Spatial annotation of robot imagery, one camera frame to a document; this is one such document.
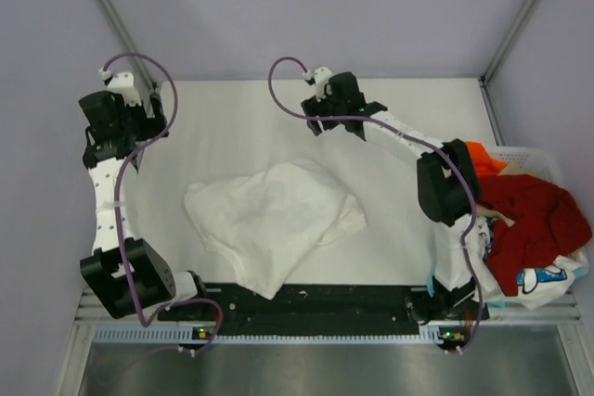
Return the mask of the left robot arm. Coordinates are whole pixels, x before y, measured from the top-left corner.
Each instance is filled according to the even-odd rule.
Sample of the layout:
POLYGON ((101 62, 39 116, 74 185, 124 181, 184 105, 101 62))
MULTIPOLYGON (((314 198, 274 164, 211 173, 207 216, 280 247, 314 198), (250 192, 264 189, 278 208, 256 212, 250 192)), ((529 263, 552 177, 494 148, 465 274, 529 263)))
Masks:
POLYGON ((103 90, 79 101, 88 120, 83 164, 95 192, 96 232, 80 272, 115 319, 154 305, 178 307, 190 318, 210 309, 210 296, 192 271, 175 272, 140 234, 136 180, 140 147, 165 133, 161 97, 143 97, 134 76, 109 76, 103 90))

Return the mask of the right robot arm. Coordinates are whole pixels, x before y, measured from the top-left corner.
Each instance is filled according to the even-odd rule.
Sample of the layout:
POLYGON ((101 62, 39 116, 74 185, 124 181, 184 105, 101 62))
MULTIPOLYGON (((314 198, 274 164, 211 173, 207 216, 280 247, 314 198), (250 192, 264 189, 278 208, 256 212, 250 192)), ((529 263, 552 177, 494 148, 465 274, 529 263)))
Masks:
POLYGON ((475 264, 480 260, 476 224, 481 189, 467 145, 428 136, 399 121, 383 104, 367 101, 350 71, 333 73, 321 67, 306 70, 303 78, 315 90, 301 103, 314 135, 341 126, 415 171, 420 209, 434 224, 436 260, 432 290, 407 302, 411 318, 420 324, 452 318, 470 300, 480 300, 475 264))

